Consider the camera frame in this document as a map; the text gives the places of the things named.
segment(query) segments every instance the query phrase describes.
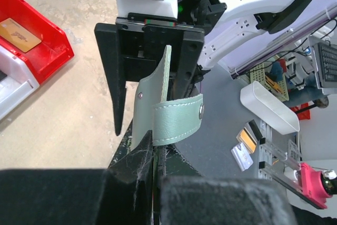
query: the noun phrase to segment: yellow card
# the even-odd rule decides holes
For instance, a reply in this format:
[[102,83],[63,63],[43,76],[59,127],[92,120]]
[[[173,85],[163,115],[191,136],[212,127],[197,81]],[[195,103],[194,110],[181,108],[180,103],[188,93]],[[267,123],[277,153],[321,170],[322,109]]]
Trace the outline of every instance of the yellow card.
[[0,36],[26,53],[41,40],[11,18],[0,22]]

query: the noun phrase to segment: beige floor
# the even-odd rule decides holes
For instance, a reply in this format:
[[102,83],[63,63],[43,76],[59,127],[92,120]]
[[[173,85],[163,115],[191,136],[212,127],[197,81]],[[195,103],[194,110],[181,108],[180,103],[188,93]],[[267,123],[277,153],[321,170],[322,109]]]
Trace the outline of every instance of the beige floor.
[[[93,29],[113,23],[115,0],[26,0],[67,32],[74,59],[0,122],[0,169],[106,167],[121,137]],[[136,84],[128,84],[124,127]]]

